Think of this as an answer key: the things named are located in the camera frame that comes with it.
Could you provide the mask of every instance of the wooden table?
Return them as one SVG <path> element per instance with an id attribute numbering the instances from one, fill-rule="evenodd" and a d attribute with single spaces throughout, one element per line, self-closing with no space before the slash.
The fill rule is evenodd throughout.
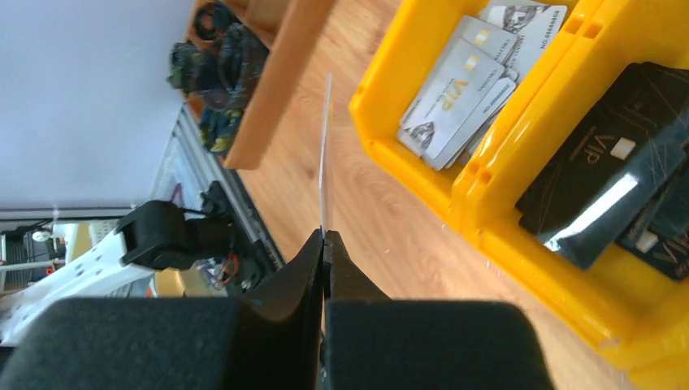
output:
<path id="1" fill-rule="evenodd" d="M 325 77 L 333 73 L 331 227 L 357 265 L 398 298 L 511 301 L 534 323 L 559 389 L 633 388 L 562 321 L 450 231 L 362 151 L 347 105 L 401 0 L 340 0 L 249 189 L 285 258 L 319 226 Z"/>

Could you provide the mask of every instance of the card stack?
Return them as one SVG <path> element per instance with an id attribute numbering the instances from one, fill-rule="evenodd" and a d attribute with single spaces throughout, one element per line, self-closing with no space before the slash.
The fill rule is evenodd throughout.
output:
<path id="1" fill-rule="evenodd" d="M 587 269 L 617 242 L 689 275 L 689 71 L 629 65 L 517 204 L 519 223 Z"/>
<path id="2" fill-rule="evenodd" d="M 439 171 L 466 163 L 555 38 L 566 6 L 492 0 L 464 16 L 400 121 L 397 138 Z"/>

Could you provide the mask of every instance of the white bracket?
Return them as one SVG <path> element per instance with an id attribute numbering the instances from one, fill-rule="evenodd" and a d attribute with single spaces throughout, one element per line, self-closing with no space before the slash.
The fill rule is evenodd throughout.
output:
<path id="1" fill-rule="evenodd" d="M 0 345 L 18 345 L 32 322 L 56 301 L 69 297 L 104 297 L 154 273 L 142 266 L 123 265 L 120 260 L 125 253 L 123 234 L 112 231 L 89 252 L 52 275 L 0 299 Z"/>

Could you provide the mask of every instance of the white wall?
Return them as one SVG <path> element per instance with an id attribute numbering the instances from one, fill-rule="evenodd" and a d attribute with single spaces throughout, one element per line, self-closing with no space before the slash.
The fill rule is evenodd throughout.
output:
<path id="1" fill-rule="evenodd" d="M 193 4 L 0 1 L 0 219 L 149 197 L 182 102 L 168 53 Z"/>

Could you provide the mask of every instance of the wooden shelf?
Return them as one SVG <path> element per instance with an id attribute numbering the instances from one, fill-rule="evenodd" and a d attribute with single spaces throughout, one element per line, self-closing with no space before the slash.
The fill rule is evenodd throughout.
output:
<path id="1" fill-rule="evenodd" d="M 197 8 L 212 0 L 197 0 Z M 256 169 L 266 153 L 292 99 L 316 42 L 337 0 L 223 0 L 247 28 L 271 50 L 261 80 L 246 107 L 235 143 L 223 160 L 231 169 Z M 193 34 L 198 47 L 206 42 Z M 201 101 L 190 94 L 189 105 L 198 117 Z"/>

